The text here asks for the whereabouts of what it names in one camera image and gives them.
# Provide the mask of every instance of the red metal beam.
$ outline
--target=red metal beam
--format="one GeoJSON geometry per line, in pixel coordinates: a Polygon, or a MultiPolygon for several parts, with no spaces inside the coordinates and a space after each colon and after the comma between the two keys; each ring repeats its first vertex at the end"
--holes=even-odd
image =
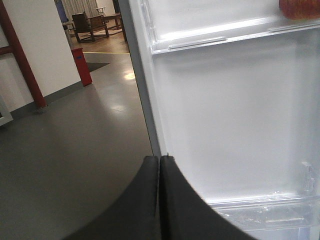
{"type": "Polygon", "coordinates": [[[0,56],[4,54],[10,54],[13,52],[13,48],[11,46],[0,47],[0,56]]]}
{"type": "Polygon", "coordinates": [[[3,0],[0,0],[0,25],[9,43],[9,46],[12,48],[12,53],[15,56],[16,62],[20,67],[21,73],[24,77],[26,85],[30,90],[30,93],[34,99],[36,106],[38,108],[46,107],[47,106],[46,100],[41,93],[41,90],[36,81],[35,75],[32,72],[32,69],[27,60],[25,52],[19,42],[18,36],[9,18],[9,15],[3,3],[3,0]]]}

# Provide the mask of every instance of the yellow floor line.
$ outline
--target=yellow floor line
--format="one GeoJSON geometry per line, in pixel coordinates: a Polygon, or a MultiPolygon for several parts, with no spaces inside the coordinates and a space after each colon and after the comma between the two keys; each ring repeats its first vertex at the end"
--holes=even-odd
{"type": "Polygon", "coordinates": [[[94,51],[84,51],[84,54],[130,54],[129,52],[94,52],[94,51]]]}

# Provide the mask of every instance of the white curtain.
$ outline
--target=white curtain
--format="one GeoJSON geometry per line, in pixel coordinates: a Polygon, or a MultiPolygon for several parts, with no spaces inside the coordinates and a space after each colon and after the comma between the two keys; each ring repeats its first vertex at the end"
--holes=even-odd
{"type": "Polygon", "coordinates": [[[72,21],[72,15],[85,12],[88,18],[98,16],[96,0],[62,0],[66,17],[72,21]]]}

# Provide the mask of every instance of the baseboard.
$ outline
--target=baseboard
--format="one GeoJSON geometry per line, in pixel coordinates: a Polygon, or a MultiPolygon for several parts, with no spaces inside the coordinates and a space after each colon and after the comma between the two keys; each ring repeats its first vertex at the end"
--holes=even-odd
{"type": "MultiPolygon", "coordinates": [[[[67,86],[59,91],[56,91],[54,93],[49,94],[48,96],[45,96],[44,99],[46,103],[49,105],[53,103],[54,101],[57,101],[61,98],[64,98],[68,96],[69,94],[72,94],[73,92],[76,92],[80,89],[82,89],[84,86],[81,81],[78,81],[70,86],[67,86]]],[[[34,113],[37,110],[37,106],[35,102],[31,102],[27,105],[24,105],[16,110],[13,110],[11,112],[13,120],[21,119],[25,116],[28,116],[32,113],[34,113]]]]}

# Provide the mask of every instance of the red box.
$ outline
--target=red box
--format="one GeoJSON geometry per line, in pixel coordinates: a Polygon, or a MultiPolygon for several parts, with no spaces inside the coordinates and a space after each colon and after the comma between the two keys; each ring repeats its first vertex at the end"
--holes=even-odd
{"type": "Polygon", "coordinates": [[[82,48],[73,49],[71,50],[71,52],[83,86],[91,84],[92,78],[89,72],[89,68],[84,53],[82,52],[82,48]]]}

